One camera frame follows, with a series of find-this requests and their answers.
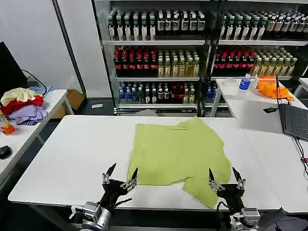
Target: cardboard box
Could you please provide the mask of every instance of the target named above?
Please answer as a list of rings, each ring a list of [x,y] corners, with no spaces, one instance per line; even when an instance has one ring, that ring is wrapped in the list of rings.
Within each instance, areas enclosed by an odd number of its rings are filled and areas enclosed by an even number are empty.
[[[81,103],[83,102],[83,100],[85,99],[85,96],[83,94],[81,94],[79,91],[77,90],[67,90],[67,99],[69,101],[69,104],[71,105],[71,107],[75,110],[78,110],[78,108],[80,107]],[[58,111],[54,114],[54,116],[52,117],[53,119],[62,119],[64,116],[66,115],[65,113],[65,108],[62,105]]]

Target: robotic arm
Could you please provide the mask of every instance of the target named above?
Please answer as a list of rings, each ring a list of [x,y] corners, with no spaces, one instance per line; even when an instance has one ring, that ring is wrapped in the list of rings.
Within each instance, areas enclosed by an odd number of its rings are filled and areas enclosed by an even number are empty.
[[[73,218],[76,213],[81,214],[83,216],[82,228],[84,228],[82,231],[108,230],[109,220],[114,214],[115,208],[131,200],[130,198],[117,203],[119,196],[128,194],[136,187],[138,168],[134,171],[131,179],[123,182],[109,179],[115,167],[116,163],[106,173],[103,173],[103,188],[105,189],[105,193],[99,202],[93,203],[88,201],[84,206],[72,206],[72,215],[69,218]]]
[[[259,229],[258,222],[260,214],[256,208],[245,208],[241,197],[243,196],[246,180],[242,179],[240,173],[233,169],[237,184],[220,184],[214,179],[214,175],[209,169],[209,186],[218,197],[226,200],[230,224],[234,231],[256,231]]]

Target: black monitor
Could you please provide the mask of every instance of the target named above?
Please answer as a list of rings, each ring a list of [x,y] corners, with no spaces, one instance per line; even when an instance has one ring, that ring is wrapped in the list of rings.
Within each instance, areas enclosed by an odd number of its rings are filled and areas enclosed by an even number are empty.
[[[27,78],[4,42],[0,42],[0,98],[6,91],[26,87]]]

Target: white table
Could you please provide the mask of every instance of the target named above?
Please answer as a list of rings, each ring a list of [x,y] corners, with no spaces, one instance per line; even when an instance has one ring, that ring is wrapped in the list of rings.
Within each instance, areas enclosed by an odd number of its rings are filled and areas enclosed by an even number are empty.
[[[34,126],[18,125],[16,132],[11,135],[4,135],[0,132],[0,147],[8,145],[12,149],[12,155],[9,158],[0,160],[0,185],[5,181],[23,153],[27,150],[33,140],[39,136],[39,133],[42,131],[44,126],[63,103],[66,107],[67,113],[74,114],[67,100],[66,94],[67,90],[54,90],[46,94],[43,107],[48,111],[48,115],[41,123]]]
[[[225,87],[223,81],[216,81],[219,91],[217,95],[223,96],[232,115],[244,130],[274,187],[282,208],[288,213],[307,213],[308,180],[303,174],[304,166],[300,161],[296,143],[292,137],[282,133],[278,111],[270,114],[263,111],[264,108],[277,108],[277,101],[251,88],[245,99],[236,99],[235,95],[241,80],[237,80],[235,87]],[[297,98],[292,105],[306,109]],[[301,140],[300,143],[307,152],[308,142]]]
[[[294,95],[298,96],[299,92],[304,89],[306,92],[308,92],[308,78],[300,78],[299,80],[299,85],[294,91]]]
[[[9,195],[9,200],[31,205],[84,205],[103,195],[102,173],[117,162],[112,178],[125,181],[138,123],[176,125],[187,117],[66,116]],[[246,207],[277,210],[281,207],[272,186],[234,118],[202,118],[224,141],[231,164],[247,180]],[[230,182],[236,182],[233,174]],[[171,186],[137,186],[119,200],[133,198],[120,208],[209,210]]]

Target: beverage cooler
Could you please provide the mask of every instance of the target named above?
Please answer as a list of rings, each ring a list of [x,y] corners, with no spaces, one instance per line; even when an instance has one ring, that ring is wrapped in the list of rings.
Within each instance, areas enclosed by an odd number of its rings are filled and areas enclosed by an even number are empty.
[[[94,0],[115,113],[206,116],[215,80],[247,73],[278,75],[294,89],[308,68],[307,4]]]

